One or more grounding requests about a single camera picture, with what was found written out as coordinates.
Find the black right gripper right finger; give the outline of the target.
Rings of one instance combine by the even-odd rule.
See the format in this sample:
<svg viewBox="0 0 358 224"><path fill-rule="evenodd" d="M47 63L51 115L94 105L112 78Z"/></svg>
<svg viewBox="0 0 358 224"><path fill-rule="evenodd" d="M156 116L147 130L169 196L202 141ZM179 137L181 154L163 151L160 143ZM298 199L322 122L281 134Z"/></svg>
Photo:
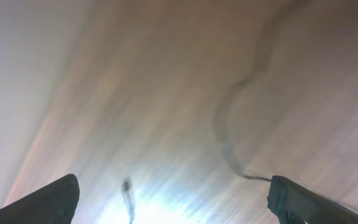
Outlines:
<svg viewBox="0 0 358 224"><path fill-rule="evenodd" d="M272 177L267 201L281 224L358 224L358 214L283 176Z"/></svg>

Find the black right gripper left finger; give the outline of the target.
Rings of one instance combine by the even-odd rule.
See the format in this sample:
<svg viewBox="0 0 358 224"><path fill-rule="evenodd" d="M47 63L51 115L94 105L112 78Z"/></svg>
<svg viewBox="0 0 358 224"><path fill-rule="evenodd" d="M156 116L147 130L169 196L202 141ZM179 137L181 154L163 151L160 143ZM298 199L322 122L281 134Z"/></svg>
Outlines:
<svg viewBox="0 0 358 224"><path fill-rule="evenodd" d="M0 209L0 224L70 224L79 198L78 179L68 174Z"/></svg>

